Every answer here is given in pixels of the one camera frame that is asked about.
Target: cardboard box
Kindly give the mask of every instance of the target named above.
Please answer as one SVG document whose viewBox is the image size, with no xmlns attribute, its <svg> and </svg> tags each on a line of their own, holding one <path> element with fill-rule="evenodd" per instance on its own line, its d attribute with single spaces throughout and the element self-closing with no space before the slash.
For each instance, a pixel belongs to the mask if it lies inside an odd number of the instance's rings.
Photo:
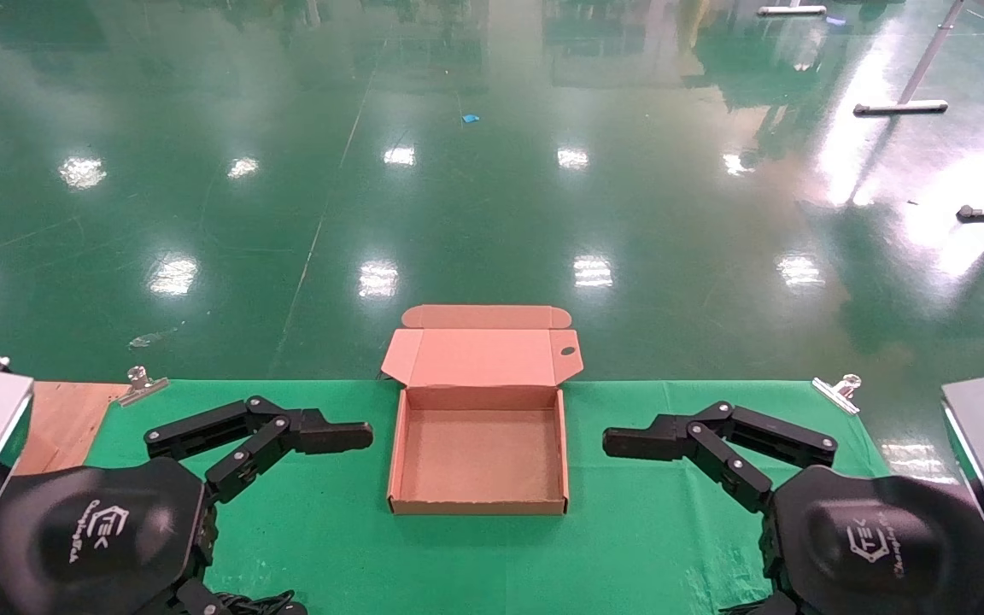
<svg viewBox="0 0 984 615">
<path fill-rule="evenodd" d="M 564 514 L 559 383 L 583 369 L 571 316 L 548 305 L 419 305 L 382 371 L 397 409 L 394 514 Z"/>
</svg>

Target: logo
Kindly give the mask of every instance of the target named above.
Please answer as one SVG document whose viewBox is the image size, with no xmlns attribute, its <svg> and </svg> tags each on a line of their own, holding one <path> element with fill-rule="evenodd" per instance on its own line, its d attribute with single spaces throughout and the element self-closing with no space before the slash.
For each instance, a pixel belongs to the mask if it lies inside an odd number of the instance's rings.
<svg viewBox="0 0 984 615">
<path fill-rule="evenodd" d="M 872 530 L 868 528 L 867 518 L 862 518 L 859 521 L 854 519 L 853 522 L 856 523 L 856 532 L 852 532 L 854 528 L 851 525 L 846 529 L 848 532 L 848 548 L 853 553 L 867 559 L 868 564 L 875 564 L 883 556 L 891 553 L 891 549 L 887 547 L 887 537 L 883 535 L 883 530 Z"/>
<path fill-rule="evenodd" d="M 894 526 L 882 511 L 877 514 L 879 528 L 868 526 L 867 518 L 855 518 L 846 528 L 848 533 L 848 548 L 856 555 L 866 559 L 868 564 L 875 564 L 882 558 L 894 553 L 892 570 L 894 577 L 905 579 L 905 563 L 902 560 L 902 542 L 894 533 Z"/>
<path fill-rule="evenodd" d="M 99 510 L 93 513 L 93 517 L 90 517 L 90 528 L 86 529 L 86 536 L 92 538 L 94 529 L 97 529 L 97 542 L 94 542 L 93 548 L 108 548 L 108 538 L 110 536 L 120 536 L 120 533 L 124 530 L 124 523 L 128 520 L 128 511 L 122 509 L 118 506 L 106 507 L 104 510 Z"/>
<path fill-rule="evenodd" d="M 94 512 L 95 507 L 101 506 L 101 500 L 93 500 L 90 505 L 85 507 L 82 517 L 79 517 L 78 524 L 74 526 L 74 534 L 71 536 L 70 564 L 79 560 L 79 552 L 82 550 L 82 536 L 92 538 L 97 534 L 97 540 L 93 542 L 93 548 L 108 548 L 108 539 L 111 536 L 120 536 L 124 532 L 124 524 L 128 521 L 128 511 L 118 506 L 105 507 L 105 509 Z"/>
</svg>

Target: green cloth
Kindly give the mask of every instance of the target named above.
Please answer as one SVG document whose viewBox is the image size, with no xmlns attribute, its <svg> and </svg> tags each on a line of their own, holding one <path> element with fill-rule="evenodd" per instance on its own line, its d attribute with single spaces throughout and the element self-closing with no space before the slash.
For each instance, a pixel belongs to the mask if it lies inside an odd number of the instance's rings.
<svg viewBox="0 0 984 615">
<path fill-rule="evenodd" d="M 606 427 L 646 427 L 656 413 L 731 401 L 828 433 L 839 443 L 835 468 L 843 474 L 887 474 L 859 419 L 808 382 L 578 382 L 564 386 L 565 517 L 395 517 L 386 480 L 398 389 L 388 381 L 175 381 L 110 409 L 86 463 L 140 464 L 148 428 L 251 395 L 321 408 L 330 421 L 368 421 L 375 443 L 367 450 L 289 454 L 220 507 L 207 585 L 254 598 L 293 589 L 325 615 L 713 615 L 762 598 L 769 585 L 758 515 L 690 462 L 602 453 Z M 186 465 L 202 474 L 220 454 Z M 746 457 L 774 480 L 794 474 L 775 460 Z"/>
</svg>

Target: shiny floor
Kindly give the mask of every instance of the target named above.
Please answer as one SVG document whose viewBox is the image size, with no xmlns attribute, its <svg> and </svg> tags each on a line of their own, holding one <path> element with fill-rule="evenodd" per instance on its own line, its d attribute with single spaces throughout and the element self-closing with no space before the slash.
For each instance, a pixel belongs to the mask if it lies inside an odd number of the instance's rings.
<svg viewBox="0 0 984 615">
<path fill-rule="evenodd" d="M 937 475 L 938 386 L 984 375 L 984 225 L 953 218 L 984 207 L 984 10 L 918 91 L 946 115 L 852 106 L 948 4 L 0 0 L 0 354 L 375 378 L 410 305 L 549 303 L 583 378 L 855 372 Z"/>
</svg>

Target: black cable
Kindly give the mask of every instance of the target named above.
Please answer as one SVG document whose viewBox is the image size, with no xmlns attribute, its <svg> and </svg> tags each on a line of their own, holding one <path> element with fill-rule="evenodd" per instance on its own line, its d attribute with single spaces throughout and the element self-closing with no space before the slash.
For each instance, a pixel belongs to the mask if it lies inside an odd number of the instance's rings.
<svg viewBox="0 0 984 615">
<path fill-rule="evenodd" d="M 231 612 L 231 615 L 280 615 L 293 600 L 294 592 L 285 591 L 272 598 L 251 600 L 247 596 L 233 593 L 216 593 L 216 598 Z"/>
</svg>

